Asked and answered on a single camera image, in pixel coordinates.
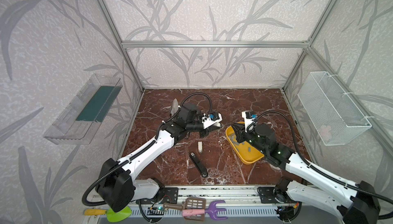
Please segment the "beige stapler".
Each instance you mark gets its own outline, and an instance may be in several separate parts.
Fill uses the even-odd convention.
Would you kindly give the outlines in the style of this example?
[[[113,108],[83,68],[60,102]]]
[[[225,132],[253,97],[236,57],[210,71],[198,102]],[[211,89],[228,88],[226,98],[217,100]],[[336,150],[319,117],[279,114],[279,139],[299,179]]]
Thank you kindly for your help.
[[[202,142],[198,142],[198,152],[202,153],[203,151],[203,143]]]

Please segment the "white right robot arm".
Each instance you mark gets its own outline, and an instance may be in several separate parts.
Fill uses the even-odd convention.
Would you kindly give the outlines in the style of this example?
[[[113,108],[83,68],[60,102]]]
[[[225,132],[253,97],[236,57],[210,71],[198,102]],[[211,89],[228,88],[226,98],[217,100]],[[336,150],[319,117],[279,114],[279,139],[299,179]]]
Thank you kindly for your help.
[[[276,185],[276,195],[293,201],[304,202],[328,212],[345,224],[375,224],[378,221],[380,205],[373,196],[373,186],[362,181],[360,191],[354,190],[355,182],[343,179],[324,170],[316,164],[302,159],[291,148],[276,141],[275,132],[266,124],[257,125],[247,131],[243,123],[234,123],[232,128],[236,141],[245,142],[264,155],[274,167],[294,174],[312,187],[292,179],[282,179]]]

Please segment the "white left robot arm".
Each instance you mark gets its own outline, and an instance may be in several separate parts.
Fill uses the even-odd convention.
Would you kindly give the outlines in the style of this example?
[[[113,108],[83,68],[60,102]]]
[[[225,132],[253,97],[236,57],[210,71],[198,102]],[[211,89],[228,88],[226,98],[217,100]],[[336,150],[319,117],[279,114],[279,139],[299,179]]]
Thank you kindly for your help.
[[[162,198],[163,185],[154,179],[138,180],[138,175],[158,156],[172,148],[191,132],[206,137],[221,127],[222,115],[216,111],[202,114],[191,103],[179,107],[174,117],[166,121],[159,133],[140,148],[119,160],[112,158],[101,167],[96,192],[114,212],[123,210],[130,202]]]

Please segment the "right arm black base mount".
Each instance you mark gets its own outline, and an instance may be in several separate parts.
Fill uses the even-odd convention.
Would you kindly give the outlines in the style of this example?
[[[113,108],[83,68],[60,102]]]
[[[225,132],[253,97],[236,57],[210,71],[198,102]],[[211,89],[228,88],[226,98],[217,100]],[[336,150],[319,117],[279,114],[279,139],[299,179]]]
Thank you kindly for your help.
[[[293,180],[287,177],[281,180],[273,187],[258,187],[257,193],[262,204],[289,204],[291,199],[286,193],[289,183]]]

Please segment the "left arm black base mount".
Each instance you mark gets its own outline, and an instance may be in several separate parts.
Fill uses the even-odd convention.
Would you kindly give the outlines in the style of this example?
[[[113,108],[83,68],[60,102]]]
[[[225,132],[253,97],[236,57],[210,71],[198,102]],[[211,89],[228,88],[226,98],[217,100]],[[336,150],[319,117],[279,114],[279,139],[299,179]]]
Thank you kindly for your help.
[[[178,201],[179,188],[178,187],[168,187],[161,183],[158,179],[149,179],[156,183],[159,187],[156,195],[153,198],[142,198],[139,200],[141,204],[176,204]]]

